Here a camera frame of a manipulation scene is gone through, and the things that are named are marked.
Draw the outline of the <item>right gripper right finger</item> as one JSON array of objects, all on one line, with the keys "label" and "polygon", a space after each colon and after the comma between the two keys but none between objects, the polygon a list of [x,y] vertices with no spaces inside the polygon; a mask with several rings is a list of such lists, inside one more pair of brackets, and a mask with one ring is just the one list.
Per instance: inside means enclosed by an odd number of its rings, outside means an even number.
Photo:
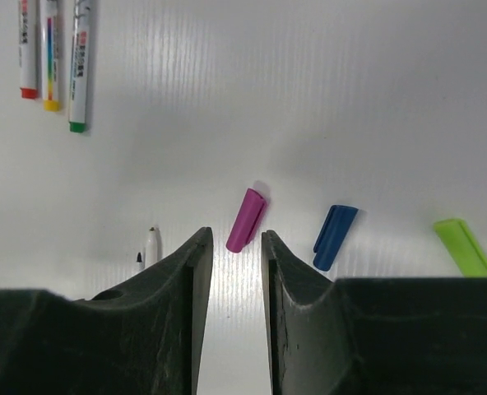
[{"label": "right gripper right finger", "polygon": [[330,281],[262,234],[275,394],[487,394],[487,278]]}]

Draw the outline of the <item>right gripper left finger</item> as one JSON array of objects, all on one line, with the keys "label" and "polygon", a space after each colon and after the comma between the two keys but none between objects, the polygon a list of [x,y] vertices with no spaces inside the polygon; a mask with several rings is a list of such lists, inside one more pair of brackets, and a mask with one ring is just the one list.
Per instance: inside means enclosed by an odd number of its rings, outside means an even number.
[{"label": "right gripper left finger", "polygon": [[0,289],[0,394],[194,394],[212,261],[203,227],[89,300]]}]

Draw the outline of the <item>blue marker pen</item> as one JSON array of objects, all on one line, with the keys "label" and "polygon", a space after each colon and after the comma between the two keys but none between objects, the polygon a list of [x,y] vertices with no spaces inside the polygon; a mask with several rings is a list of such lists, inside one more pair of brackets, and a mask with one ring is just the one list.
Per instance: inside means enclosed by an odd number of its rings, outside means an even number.
[{"label": "blue marker pen", "polygon": [[148,230],[143,252],[143,262],[148,268],[160,261],[160,231],[156,226]]}]

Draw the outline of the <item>blue pen cap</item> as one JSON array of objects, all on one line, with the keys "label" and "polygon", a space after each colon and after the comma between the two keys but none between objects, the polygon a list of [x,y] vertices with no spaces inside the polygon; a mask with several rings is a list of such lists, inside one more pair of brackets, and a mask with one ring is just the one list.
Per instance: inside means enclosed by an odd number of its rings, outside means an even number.
[{"label": "blue pen cap", "polygon": [[355,221],[359,209],[345,205],[332,205],[313,246],[313,265],[328,272]]}]

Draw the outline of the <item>light green pen cap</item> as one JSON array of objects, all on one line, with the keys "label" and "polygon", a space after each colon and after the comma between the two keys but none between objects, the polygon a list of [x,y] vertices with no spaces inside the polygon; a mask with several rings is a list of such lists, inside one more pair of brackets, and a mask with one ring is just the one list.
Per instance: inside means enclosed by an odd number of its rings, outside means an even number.
[{"label": "light green pen cap", "polygon": [[437,221],[433,228],[464,277],[487,277],[487,255],[463,219]]}]

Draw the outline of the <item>purple pen cap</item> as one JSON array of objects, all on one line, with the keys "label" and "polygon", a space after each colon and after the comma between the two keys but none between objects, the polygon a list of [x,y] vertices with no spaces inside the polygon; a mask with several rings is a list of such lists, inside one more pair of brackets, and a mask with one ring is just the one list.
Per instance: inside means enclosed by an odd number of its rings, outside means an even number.
[{"label": "purple pen cap", "polygon": [[271,189],[257,180],[243,196],[225,247],[231,253],[241,253],[255,238],[271,204]]}]

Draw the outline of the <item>green marker pen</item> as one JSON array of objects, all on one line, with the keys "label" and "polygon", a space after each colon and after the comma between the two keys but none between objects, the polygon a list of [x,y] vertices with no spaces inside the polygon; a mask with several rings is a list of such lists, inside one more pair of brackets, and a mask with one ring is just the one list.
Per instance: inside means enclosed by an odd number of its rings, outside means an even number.
[{"label": "green marker pen", "polygon": [[69,130],[74,133],[86,131],[92,9],[93,1],[80,0],[74,2],[68,96],[68,125]]}]

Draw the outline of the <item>yellow marker pen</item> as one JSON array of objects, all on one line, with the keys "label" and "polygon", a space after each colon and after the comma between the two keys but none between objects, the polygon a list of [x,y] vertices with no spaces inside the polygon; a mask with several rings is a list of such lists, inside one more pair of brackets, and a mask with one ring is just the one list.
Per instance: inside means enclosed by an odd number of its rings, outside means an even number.
[{"label": "yellow marker pen", "polygon": [[44,109],[60,110],[58,80],[59,9],[57,0],[39,1],[41,94]]}]

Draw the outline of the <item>red marker pen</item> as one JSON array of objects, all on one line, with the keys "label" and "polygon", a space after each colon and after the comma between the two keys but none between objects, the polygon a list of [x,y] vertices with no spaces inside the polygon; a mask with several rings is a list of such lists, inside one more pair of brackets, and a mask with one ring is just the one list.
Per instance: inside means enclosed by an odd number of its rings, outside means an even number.
[{"label": "red marker pen", "polygon": [[37,2],[18,1],[19,16],[19,77],[23,99],[35,100],[38,97],[37,82]]}]

